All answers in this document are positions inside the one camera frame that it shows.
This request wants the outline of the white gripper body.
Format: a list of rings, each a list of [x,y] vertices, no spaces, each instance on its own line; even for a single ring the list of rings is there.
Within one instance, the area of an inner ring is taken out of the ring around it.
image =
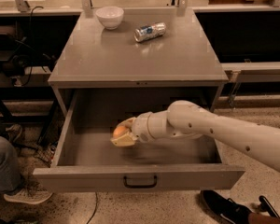
[[[151,112],[147,112],[133,119],[132,134],[141,143],[148,143],[154,140],[148,128],[148,120],[151,115]]]

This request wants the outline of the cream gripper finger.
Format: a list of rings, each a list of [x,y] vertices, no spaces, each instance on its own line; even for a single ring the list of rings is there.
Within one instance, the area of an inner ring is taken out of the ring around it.
[[[133,126],[133,122],[136,120],[136,117],[128,118],[118,124],[118,126],[127,127],[128,129],[131,129]]]
[[[133,146],[135,142],[137,141],[137,138],[130,133],[125,133],[123,135],[120,135],[119,137],[115,137],[111,139],[111,142],[116,147],[129,147]]]

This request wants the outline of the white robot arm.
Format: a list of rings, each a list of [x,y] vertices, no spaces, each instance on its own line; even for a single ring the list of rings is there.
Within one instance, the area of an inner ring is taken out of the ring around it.
[[[176,101],[161,112],[126,119],[113,132],[117,147],[158,139],[206,135],[280,173],[280,129],[214,114],[192,102]]]

